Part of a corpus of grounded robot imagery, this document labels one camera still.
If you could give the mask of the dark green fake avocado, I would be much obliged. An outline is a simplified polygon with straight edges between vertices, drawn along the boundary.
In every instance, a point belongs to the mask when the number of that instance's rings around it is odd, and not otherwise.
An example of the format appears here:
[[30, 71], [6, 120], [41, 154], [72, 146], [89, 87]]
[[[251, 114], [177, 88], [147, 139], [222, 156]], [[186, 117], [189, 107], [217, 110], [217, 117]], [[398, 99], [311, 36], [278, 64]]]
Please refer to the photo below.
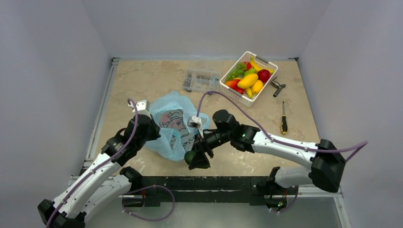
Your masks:
[[193, 158], [196, 155], [196, 151], [187, 151], [184, 155], [184, 160], [187, 165], [190, 165], [192, 163]]

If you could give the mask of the light blue plastic bag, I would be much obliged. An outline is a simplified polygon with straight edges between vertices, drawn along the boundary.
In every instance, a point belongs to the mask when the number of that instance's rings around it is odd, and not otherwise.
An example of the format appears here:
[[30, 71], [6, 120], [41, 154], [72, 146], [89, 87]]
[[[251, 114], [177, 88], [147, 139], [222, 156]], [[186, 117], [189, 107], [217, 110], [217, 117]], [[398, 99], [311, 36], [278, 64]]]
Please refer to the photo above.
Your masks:
[[161, 137], [146, 142], [145, 148], [171, 161], [183, 160], [192, 149], [197, 132], [188, 126], [188, 119], [197, 114], [191, 100], [176, 91], [170, 92], [151, 104], [150, 114], [160, 127]]

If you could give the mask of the green fake grapes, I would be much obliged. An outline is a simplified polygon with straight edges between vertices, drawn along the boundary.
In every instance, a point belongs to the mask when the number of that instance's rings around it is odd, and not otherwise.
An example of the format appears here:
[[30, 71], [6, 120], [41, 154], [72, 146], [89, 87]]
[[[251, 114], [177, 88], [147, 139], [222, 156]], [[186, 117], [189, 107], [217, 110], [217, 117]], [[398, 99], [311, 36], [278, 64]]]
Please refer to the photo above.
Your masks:
[[243, 75], [245, 73], [246, 69], [247, 69], [247, 66], [243, 62], [237, 63], [235, 68], [230, 73], [228, 73], [225, 81], [227, 82], [238, 76]]

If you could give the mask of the dark red fake apple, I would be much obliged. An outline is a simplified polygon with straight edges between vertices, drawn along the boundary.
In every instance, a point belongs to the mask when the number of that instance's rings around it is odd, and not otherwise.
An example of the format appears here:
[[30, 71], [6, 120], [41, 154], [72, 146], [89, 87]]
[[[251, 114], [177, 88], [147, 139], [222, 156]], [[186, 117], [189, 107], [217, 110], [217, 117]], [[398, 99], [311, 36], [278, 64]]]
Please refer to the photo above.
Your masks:
[[257, 72], [258, 78], [262, 83], [266, 83], [269, 81], [271, 77], [271, 72], [267, 69], [262, 69]]

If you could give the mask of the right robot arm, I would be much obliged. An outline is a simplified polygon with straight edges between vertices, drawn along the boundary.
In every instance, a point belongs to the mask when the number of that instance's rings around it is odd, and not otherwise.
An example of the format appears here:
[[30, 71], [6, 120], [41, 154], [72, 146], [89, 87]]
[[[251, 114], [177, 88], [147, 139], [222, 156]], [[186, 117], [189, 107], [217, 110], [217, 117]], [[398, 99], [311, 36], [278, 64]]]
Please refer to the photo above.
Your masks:
[[331, 141], [322, 139], [314, 143], [267, 137], [260, 128], [240, 124], [226, 110], [216, 111], [213, 121], [216, 129], [196, 134], [192, 149], [185, 153], [190, 170], [209, 168], [213, 149], [229, 143], [238, 151], [269, 154], [298, 164], [293, 168], [272, 169], [267, 180], [267, 188], [272, 193], [307, 184], [327, 192], [338, 192], [346, 160], [340, 153], [332, 153], [336, 147]]

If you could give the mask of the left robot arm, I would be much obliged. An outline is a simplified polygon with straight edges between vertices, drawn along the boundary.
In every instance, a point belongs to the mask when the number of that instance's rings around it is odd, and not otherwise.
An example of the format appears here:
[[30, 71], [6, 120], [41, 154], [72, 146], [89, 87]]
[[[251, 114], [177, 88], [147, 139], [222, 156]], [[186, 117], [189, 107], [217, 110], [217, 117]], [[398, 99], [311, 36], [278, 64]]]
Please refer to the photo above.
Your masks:
[[124, 167], [147, 141], [160, 137], [160, 128], [150, 114], [138, 114], [126, 128], [108, 139], [84, 173], [53, 200], [45, 199], [38, 211], [47, 228], [83, 228], [90, 218], [114, 198], [137, 194], [142, 175]]

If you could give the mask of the red fake strawberry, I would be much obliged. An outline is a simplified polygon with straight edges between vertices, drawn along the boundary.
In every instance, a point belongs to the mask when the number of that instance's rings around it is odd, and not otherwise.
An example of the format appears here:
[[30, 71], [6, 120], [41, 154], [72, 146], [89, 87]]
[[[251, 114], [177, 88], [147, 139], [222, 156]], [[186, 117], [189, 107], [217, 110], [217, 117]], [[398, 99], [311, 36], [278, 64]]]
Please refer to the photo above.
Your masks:
[[239, 94], [244, 94], [244, 89], [242, 89], [242, 88], [238, 88], [238, 87], [236, 87], [236, 88], [234, 88], [234, 90], [237, 92], [237, 93], [239, 93]]

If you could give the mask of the red orange fake mango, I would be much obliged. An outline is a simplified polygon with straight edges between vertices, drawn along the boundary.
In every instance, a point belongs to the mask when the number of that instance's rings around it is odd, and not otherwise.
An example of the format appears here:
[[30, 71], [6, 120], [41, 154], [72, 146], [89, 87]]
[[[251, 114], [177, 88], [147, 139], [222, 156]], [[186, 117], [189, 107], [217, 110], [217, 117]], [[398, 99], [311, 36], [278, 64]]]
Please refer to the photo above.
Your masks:
[[229, 81], [225, 82], [225, 85], [228, 86], [231, 89], [236, 90], [236, 89], [239, 89], [238, 83], [239, 83], [240, 80], [241, 79], [239, 79], [239, 78], [232, 79], [232, 80], [229, 80]]

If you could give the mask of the small yellow fake banana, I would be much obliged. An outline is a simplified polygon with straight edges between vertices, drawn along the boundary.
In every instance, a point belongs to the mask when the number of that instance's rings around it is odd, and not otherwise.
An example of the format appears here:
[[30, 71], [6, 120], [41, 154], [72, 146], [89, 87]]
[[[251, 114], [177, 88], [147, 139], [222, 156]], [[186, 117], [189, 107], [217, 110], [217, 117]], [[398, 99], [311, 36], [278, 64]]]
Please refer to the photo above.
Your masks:
[[250, 87], [244, 89], [245, 94], [248, 96], [249, 99], [253, 97], [253, 92]]

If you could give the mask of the large yellow fake mango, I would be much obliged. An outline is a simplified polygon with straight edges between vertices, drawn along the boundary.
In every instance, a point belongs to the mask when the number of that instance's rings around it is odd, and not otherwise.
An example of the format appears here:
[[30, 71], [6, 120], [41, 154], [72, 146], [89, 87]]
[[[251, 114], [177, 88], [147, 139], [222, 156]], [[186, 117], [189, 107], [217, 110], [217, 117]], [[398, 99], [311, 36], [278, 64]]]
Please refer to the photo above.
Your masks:
[[249, 88], [257, 82], [258, 78], [257, 74], [248, 74], [237, 83], [237, 87], [242, 89]]

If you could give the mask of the small yellow fake mango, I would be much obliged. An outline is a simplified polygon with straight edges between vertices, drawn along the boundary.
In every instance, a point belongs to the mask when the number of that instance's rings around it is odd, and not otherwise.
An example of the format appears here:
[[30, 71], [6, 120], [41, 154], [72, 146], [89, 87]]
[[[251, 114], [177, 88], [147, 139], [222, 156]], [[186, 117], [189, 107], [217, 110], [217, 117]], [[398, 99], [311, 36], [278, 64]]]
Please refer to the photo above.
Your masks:
[[257, 80], [251, 87], [251, 91], [253, 94], [258, 94], [262, 88], [264, 87], [264, 83], [261, 80]]

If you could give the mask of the green fake mango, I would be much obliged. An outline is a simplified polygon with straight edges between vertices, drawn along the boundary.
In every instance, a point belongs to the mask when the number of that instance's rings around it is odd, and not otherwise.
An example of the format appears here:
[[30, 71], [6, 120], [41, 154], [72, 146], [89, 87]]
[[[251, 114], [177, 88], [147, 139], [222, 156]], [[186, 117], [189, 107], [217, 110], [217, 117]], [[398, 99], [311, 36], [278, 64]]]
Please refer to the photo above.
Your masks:
[[256, 73], [257, 73], [256, 69], [251, 68], [251, 69], [249, 69], [249, 70], [244, 72], [244, 76], [247, 76], [247, 75], [250, 75], [250, 74], [256, 74]]

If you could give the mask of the clear plastic screw box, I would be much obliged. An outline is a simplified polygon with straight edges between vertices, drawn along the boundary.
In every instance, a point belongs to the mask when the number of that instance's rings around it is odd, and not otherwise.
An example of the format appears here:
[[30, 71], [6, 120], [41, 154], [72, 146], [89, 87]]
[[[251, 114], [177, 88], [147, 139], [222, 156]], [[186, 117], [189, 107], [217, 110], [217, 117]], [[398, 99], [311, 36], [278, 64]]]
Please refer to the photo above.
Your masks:
[[185, 71], [182, 88], [187, 92], [218, 91], [219, 80], [218, 72], [188, 69]]

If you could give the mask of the black yellow screwdriver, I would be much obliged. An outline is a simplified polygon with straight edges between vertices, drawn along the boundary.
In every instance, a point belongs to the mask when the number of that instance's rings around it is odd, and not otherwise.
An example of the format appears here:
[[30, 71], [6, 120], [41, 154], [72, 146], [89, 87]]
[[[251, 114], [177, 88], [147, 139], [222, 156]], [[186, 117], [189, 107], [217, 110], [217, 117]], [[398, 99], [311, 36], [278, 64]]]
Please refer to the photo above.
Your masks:
[[285, 102], [282, 102], [281, 132], [283, 135], [288, 132], [287, 116], [285, 113]]

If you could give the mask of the grey metal tool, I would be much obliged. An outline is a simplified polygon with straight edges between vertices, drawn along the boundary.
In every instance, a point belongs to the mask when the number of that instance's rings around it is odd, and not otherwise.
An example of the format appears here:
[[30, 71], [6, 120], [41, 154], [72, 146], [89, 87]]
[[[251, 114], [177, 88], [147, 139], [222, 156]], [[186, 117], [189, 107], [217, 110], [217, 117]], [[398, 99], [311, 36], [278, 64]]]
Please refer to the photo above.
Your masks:
[[276, 88], [275, 93], [273, 94], [274, 97], [277, 97], [282, 89], [286, 87], [286, 84], [281, 84], [277, 81], [277, 77], [273, 78], [271, 84]]

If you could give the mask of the white plastic basket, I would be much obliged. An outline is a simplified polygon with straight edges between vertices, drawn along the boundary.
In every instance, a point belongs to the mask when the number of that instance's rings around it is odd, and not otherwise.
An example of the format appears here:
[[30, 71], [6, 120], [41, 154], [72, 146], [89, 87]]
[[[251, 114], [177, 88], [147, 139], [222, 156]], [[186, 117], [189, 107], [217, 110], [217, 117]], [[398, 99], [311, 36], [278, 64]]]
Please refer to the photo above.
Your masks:
[[[260, 63], [263, 63], [263, 62], [267, 63], [267, 62], [269, 62], [269, 61], [267, 61], [267, 60], [264, 60], [262, 57], [260, 57], [260, 56], [258, 56], [258, 55], [256, 55], [256, 54], [252, 53], [252, 52], [246, 51], [246, 52], [237, 60], [237, 62], [230, 68], [230, 70], [228, 70], [227, 73], [224, 74], [224, 76], [221, 78], [221, 80], [220, 80], [220, 82], [219, 82], [219, 89], [220, 89], [220, 91], [221, 91], [222, 93], [228, 95], [229, 97], [233, 98], [234, 100], [238, 101], [239, 103], [241, 103], [241, 104], [243, 104], [243, 105], [245, 105], [245, 106], [247, 106], [247, 107], [251, 107], [251, 106], [253, 105], [253, 103], [257, 100], [257, 98], [260, 96], [260, 94], [262, 93], [262, 91], [263, 91], [267, 86], [269, 86], [269, 85], [271, 84], [271, 81], [273, 80], [273, 78], [275, 78], [275, 77], [277, 76], [276, 73], [277, 73], [277, 71], [278, 71], [278, 69], [279, 69], [279, 67], [278, 67], [276, 64], [272, 63], [274, 66], [277, 67], [276, 72], [271, 75], [269, 81], [264, 84], [264, 87], [262, 88], [262, 90], [261, 90], [258, 94], [253, 94], [253, 97], [252, 97], [251, 99], [249, 99], [248, 96], [245, 94], [245, 92], [244, 92], [244, 94], [241, 95], [241, 94], [237, 93], [234, 89], [231, 89], [231, 88], [229, 88], [228, 86], [226, 86], [226, 85], [225, 85], [225, 82], [226, 82], [225, 80], [226, 80], [226, 76], [228, 75], [228, 73], [230, 73], [230, 72], [235, 68], [235, 66], [236, 66], [237, 63], [239, 63], [239, 62], [244, 62], [244, 61], [249, 62], [251, 56], [254, 56], [254, 57], [256, 58], [256, 60], [257, 60], [258, 62], [260, 62]], [[243, 77], [244, 77], [244, 74], [241, 75], [241, 76], [238, 76], [238, 77], [236, 77], [236, 78], [242, 79]]]

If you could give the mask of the black metal base rail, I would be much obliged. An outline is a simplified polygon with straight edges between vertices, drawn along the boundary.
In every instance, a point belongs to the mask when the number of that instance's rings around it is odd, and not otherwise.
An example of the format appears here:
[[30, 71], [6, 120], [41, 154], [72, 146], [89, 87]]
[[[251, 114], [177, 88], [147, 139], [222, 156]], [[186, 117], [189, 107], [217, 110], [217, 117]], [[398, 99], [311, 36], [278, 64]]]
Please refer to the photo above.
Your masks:
[[284, 208], [287, 197], [297, 191], [297, 187], [282, 188], [267, 176], [143, 176], [130, 183], [123, 203], [127, 207], [158, 207], [175, 201]]

